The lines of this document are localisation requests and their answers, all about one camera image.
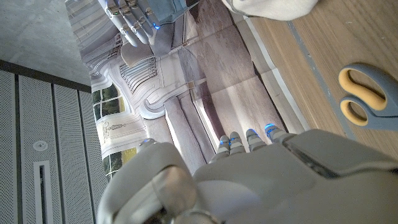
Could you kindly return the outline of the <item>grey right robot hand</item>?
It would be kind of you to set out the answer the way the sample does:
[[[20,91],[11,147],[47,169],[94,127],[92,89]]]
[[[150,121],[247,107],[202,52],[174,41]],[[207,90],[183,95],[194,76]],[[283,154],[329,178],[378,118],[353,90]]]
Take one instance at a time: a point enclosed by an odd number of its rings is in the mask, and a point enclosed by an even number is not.
[[[146,0],[98,0],[105,14],[134,47],[154,45],[160,22]]]

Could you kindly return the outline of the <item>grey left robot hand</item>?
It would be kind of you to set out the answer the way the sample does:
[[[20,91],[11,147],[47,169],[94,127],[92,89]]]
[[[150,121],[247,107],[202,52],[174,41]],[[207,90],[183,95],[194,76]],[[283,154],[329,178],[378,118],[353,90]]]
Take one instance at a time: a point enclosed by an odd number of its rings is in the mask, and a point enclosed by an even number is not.
[[[327,131],[266,126],[223,136],[190,172],[177,148],[145,139],[118,170],[98,223],[396,223],[397,161]]]

